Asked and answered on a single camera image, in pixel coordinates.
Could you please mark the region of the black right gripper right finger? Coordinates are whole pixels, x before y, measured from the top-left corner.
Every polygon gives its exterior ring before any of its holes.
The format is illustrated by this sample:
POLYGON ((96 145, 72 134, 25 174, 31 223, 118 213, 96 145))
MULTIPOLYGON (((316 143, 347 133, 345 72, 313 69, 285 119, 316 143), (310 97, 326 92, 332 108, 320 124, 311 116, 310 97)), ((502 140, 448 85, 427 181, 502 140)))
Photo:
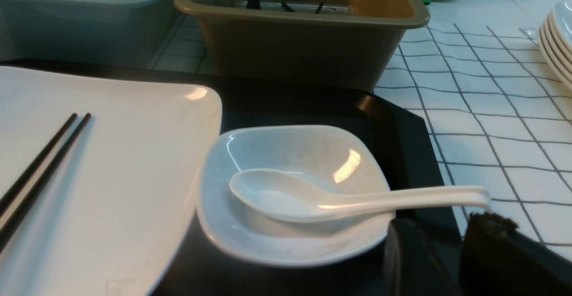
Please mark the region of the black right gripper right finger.
POLYGON ((466 296, 569 296, 571 261, 519 232, 499 214, 470 214, 460 250, 466 296))

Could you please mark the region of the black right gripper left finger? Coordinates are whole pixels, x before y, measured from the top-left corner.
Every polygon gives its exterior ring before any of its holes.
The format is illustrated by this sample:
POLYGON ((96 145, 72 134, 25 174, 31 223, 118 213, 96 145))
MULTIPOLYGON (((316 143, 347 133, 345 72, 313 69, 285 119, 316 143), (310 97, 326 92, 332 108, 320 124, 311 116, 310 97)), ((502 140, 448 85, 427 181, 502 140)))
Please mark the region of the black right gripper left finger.
POLYGON ((383 276, 388 296, 461 296, 427 234, 412 220, 395 218, 385 239, 383 276))

